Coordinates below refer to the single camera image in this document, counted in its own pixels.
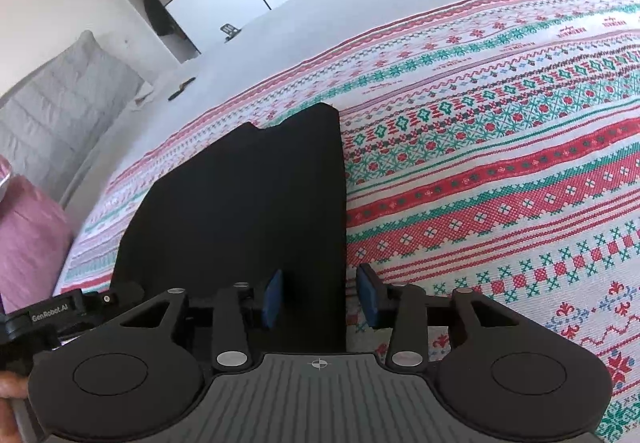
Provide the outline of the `person left hand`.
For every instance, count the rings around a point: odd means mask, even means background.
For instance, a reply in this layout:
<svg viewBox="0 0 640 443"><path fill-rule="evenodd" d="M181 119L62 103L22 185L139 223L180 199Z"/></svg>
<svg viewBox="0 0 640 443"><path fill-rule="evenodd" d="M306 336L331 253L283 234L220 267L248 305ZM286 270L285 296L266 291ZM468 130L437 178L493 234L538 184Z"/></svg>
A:
<svg viewBox="0 0 640 443"><path fill-rule="evenodd" d="M25 400L27 397L28 378L2 371L0 373L0 443L22 443L18 429L12 400Z"/></svg>

